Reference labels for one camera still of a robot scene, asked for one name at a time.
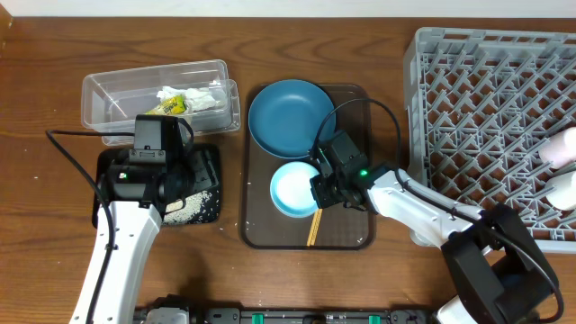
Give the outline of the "light blue bowl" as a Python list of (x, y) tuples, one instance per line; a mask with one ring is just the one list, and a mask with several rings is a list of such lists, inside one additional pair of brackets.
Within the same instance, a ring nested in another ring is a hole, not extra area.
[(279, 167), (270, 183), (270, 195), (276, 209), (291, 218), (305, 218), (319, 207), (311, 191), (311, 179), (320, 172), (312, 165), (294, 161)]

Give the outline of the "dark blue round plate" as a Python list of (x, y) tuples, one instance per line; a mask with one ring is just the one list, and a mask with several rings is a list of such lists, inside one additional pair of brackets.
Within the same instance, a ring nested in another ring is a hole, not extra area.
[(316, 138), (336, 129), (334, 104), (313, 83), (287, 79), (267, 85), (252, 101), (248, 127), (257, 145), (278, 158), (305, 158)]

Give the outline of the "white paper napkin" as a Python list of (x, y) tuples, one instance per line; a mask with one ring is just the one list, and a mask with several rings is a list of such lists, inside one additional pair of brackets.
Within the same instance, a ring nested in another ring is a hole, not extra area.
[(165, 101), (178, 95), (184, 98), (186, 109), (191, 112), (221, 108), (228, 102), (226, 93), (220, 88), (199, 87), (176, 89), (170, 86), (163, 86), (162, 89), (157, 92), (157, 98), (159, 98), (160, 101)]

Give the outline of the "yellow green snack wrapper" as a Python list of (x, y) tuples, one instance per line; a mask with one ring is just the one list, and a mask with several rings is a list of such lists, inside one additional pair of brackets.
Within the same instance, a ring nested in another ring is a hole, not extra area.
[(185, 113), (187, 107), (185, 98), (180, 94), (168, 98), (161, 102), (159, 105), (146, 112), (146, 115), (178, 115)]

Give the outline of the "white cup pink inside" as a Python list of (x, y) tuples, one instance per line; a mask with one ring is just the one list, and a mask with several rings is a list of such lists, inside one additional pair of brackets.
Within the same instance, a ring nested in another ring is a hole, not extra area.
[(550, 168), (560, 169), (575, 161), (576, 129), (571, 127), (547, 139), (538, 154)]

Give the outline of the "white cup green inside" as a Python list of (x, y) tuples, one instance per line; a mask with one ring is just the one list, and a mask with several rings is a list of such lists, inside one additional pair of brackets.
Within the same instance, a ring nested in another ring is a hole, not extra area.
[(574, 171), (551, 178), (545, 185), (546, 200), (556, 209), (573, 210), (576, 205)]

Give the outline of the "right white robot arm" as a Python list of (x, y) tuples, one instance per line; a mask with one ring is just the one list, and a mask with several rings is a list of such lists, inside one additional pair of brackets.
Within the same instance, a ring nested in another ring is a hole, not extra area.
[(539, 323), (536, 307), (549, 296), (563, 315), (554, 270), (516, 210), (485, 210), (431, 190), (399, 168), (371, 167), (343, 131), (316, 139), (310, 151), (320, 173), (310, 181), (317, 205), (369, 209), (413, 231), (442, 251), (456, 296), (435, 315), (439, 323)]

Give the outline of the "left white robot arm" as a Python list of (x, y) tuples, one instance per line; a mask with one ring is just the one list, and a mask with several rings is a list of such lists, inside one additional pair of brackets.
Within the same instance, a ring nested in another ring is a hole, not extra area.
[(95, 193), (101, 203), (97, 237), (74, 323), (130, 323), (149, 251), (166, 207), (194, 188), (188, 163), (191, 127), (174, 116), (141, 114), (127, 159), (102, 174)]

